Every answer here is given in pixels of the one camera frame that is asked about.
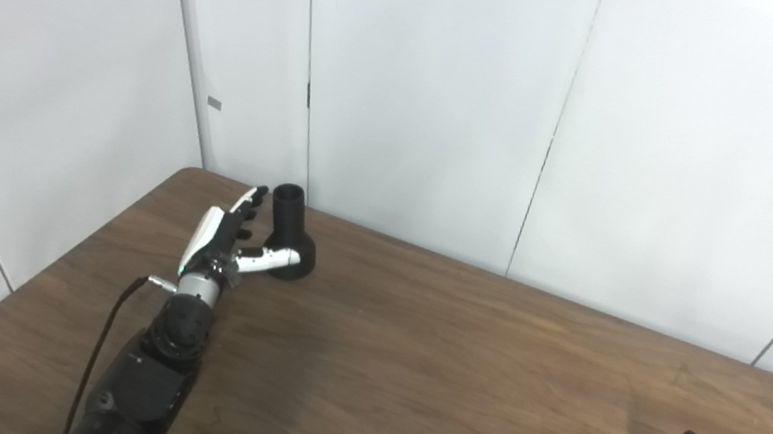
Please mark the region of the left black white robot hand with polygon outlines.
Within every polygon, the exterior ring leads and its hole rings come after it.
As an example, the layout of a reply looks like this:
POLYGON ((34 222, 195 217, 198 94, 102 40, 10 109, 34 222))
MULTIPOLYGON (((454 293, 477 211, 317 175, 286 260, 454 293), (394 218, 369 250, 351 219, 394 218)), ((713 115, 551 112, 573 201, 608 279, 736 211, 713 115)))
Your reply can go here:
POLYGON ((215 287, 235 285, 242 274, 266 273, 277 279, 307 277, 316 266, 315 242, 304 230, 304 189, 295 184, 250 188, 229 209, 207 208, 181 254, 177 277, 209 281, 215 287), (272 232, 263 245, 243 248, 250 239, 245 224, 257 217, 272 195, 272 232))

